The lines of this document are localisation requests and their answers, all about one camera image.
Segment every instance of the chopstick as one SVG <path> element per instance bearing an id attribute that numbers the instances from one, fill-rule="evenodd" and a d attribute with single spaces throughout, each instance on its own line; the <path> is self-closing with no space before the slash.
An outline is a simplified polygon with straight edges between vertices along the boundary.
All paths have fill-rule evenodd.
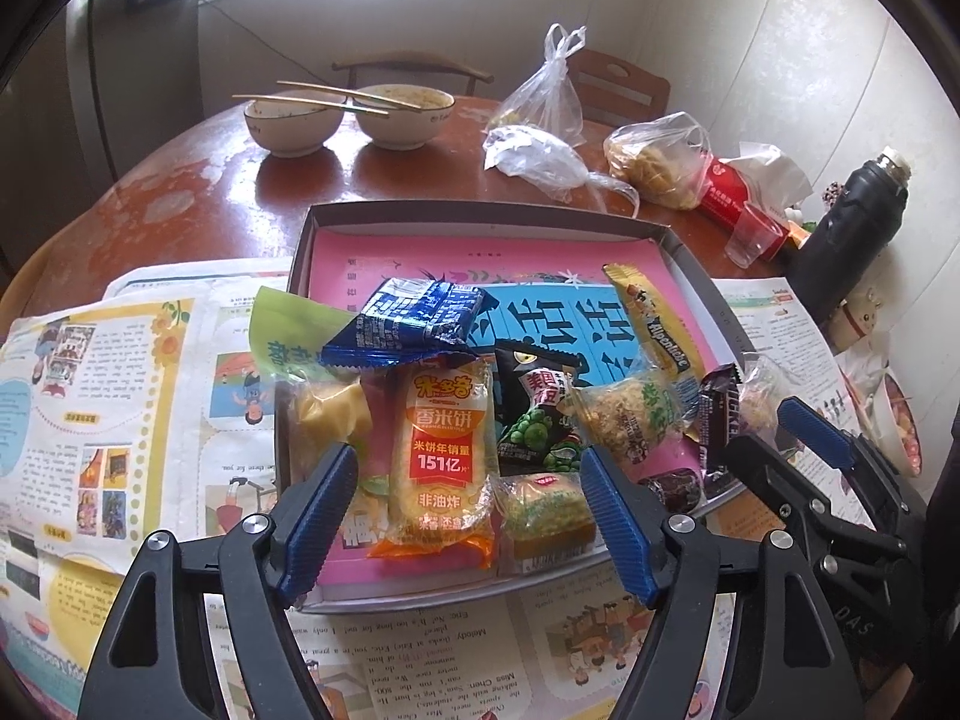
<path id="1" fill-rule="evenodd" d="M 322 86 L 318 83 L 306 83 L 305 81 L 277 81 L 277 83 L 280 84 L 280 86 L 298 86 L 301 89 L 319 89 L 321 92 L 334 92 L 339 95 L 357 98 L 357 100 L 371 100 L 373 103 L 387 103 L 408 111 L 422 111 L 424 109 L 419 105 L 414 105 L 414 103 L 405 103 L 403 100 L 394 100 L 393 98 L 381 97 L 381 95 L 358 92 L 356 89 L 341 89 L 337 86 Z"/>
<path id="2" fill-rule="evenodd" d="M 318 108 L 342 108 L 353 113 L 368 113 L 373 116 L 390 116 L 390 111 L 383 108 L 364 108 L 362 105 L 346 105 L 344 103 L 328 103 L 324 100 L 309 100 L 308 98 L 277 98 L 270 95 L 233 95 L 234 100 L 257 100 L 260 103 L 304 103 L 316 105 Z"/>

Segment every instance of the plastic cup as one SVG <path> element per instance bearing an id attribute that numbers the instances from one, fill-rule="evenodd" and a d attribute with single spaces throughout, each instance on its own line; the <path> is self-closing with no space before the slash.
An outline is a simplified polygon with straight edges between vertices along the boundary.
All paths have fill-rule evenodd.
<path id="1" fill-rule="evenodd" d="M 724 251 L 738 268 L 750 268 L 779 236 L 781 227 L 762 210 L 747 204 L 736 220 Z"/>

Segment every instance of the table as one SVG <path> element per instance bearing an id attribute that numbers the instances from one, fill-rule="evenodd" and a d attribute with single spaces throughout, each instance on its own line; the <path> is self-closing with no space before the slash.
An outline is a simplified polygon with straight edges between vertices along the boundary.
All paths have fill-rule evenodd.
<path id="1" fill-rule="evenodd" d="M 346 114 L 326 148 L 280 159 L 256 146 L 243 106 L 197 124 L 161 146 L 118 181 L 56 241 L 26 307 L 28 316 L 83 305 L 134 268 L 192 260 L 293 254 L 308 206 L 391 197 L 552 203 L 520 178 L 483 170 L 483 128 L 497 103 L 462 97 L 438 138 L 416 151 L 373 146 Z M 591 170 L 606 170 L 611 129 L 584 122 L 578 151 Z M 626 199 L 605 193 L 613 213 Z M 584 190 L 574 205 L 589 207 Z M 640 218 L 669 224 L 714 278 L 777 275 L 757 263 L 738 269 L 724 255 L 728 232 L 696 212 L 644 203 Z"/>

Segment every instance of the screw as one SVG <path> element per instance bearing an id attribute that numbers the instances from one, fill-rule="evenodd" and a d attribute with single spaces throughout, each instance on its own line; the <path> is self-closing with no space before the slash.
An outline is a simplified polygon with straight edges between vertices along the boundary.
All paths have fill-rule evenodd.
<path id="1" fill-rule="evenodd" d="M 160 552 L 169 543 L 170 534 L 166 531 L 157 531 L 147 536 L 147 549 L 152 549 L 154 552 Z"/>
<path id="2" fill-rule="evenodd" d="M 669 525 L 670 530 L 675 533 L 689 533 L 697 527 L 697 523 L 686 514 L 674 514 L 673 517 L 667 520 L 667 525 Z"/>
<path id="3" fill-rule="evenodd" d="M 786 531 L 771 531 L 770 543 L 773 544 L 776 549 L 790 549 L 790 547 L 793 546 L 793 536 L 790 536 L 790 533 Z"/>
<path id="4" fill-rule="evenodd" d="M 251 514 L 242 523 L 244 531 L 252 535 L 263 533 L 269 525 L 270 519 L 264 517 L 263 514 Z"/>

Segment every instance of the black thermos bottle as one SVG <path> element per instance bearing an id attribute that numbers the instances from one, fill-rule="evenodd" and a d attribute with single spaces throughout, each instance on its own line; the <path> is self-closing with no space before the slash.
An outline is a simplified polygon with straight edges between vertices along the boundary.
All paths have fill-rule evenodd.
<path id="1" fill-rule="evenodd" d="M 854 170 L 786 279 L 817 324 L 829 319 L 904 220 L 909 163 L 893 148 Z"/>

